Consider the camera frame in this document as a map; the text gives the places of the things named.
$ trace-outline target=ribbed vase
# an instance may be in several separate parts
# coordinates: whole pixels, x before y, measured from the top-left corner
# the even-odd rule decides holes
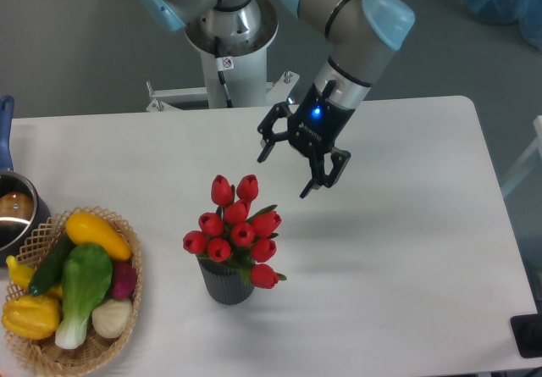
[[[254,285],[250,281],[245,284],[237,271],[205,258],[198,258],[197,262],[200,264],[207,292],[216,302],[236,305],[245,301],[254,291]]]

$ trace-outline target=yellow squash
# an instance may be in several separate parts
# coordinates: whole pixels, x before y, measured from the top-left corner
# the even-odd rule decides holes
[[[8,258],[6,258],[6,264],[8,265],[9,278],[11,278],[17,286],[28,291],[28,284],[36,271],[28,265],[19,264],[17,258],[14,256],[8,256]],[[52,298],[62,299],[62,286],[56,284],[45,294]]]
[[[66,219],[66,233],[73,243],[96,243],[113,260],[126,261],[132,251],[128,242],[115,231],[107,220],[87,212],[73,213]]]
[[[60,305],[51,297],[24,295],[3,306],[3,327],[27,339],[45,339],[59,324]]]

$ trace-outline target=cucumber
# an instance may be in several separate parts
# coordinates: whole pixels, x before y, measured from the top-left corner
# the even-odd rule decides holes
[[[28,284],[29,295],[38,297],[62,279],[64,261],[74,248],[75,244],[63,233],[38,264]]]

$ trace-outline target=robotic arm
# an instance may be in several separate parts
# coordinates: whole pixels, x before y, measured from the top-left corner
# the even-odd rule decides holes
[[[141,0],[165,30],[200,53],[210,108],[264,106],[267,47],[278,21],[268,0]]]
[[[308,158],[312,178],[305,197],[320,186],[331,187],[340,178],[351,155],[335,147],[335,140],[401,47],[414,23],[414,13],[399,0],[282,0],[335,44],[311,89],[292,113],[288,103],[275,104],[257,127],[263,136],[263,162],[278,141],[288,142]],[[287,118],[287,131],[273,132],[274,123]],[[324,155],[333,168],[326,174]]]
[[[265,104],[266,48],[278,26],[267,0],[141,1],[162,27],[185,28],[202,56],[210,108]],[[297,110],[292,113],[289,103],[277,103],[257,127],[263,136],[258,162],[265,161],[276,142],[285,140],[308,158],[312,178],[301,193],[305,197],[340,178],[351,155],[337,148],[335,140],[401,47],[414,13],[399,0],[282,1],[335,45]],[[280,118],[287,118],[287,131],[274,133]],[[327,153],[333,164],[328,174]]]

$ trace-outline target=woven basket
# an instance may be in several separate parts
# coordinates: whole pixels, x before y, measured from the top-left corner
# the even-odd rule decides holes
[[[116,339],[101,337],[92,328],[90,319],[85,342],[74,350],[57,347],[54,344],[54,335],[47,339],[33,341],[7,331],[5,334],[7,345],[17,359],[17,363],[35,375],[81,376],[102,367],[119,353],[136,324],[143,281],[141,249],[134,230],[116,213],[102,208],[75,208],[73,211],[66,211],[49,218],[46,223],[32,231],[32,235],[20,248],[17,259],[19,263],[35,268],[49,247],[63,233],[66,219],[72,213],[80,211],[93,213],[107,220],[129,242],[133,252],[130,259],[131,265],[137,272],[137,285],[132,296],[132,314],[123,333]],[[21,288],[10,281],[6,301],[24,294]]]

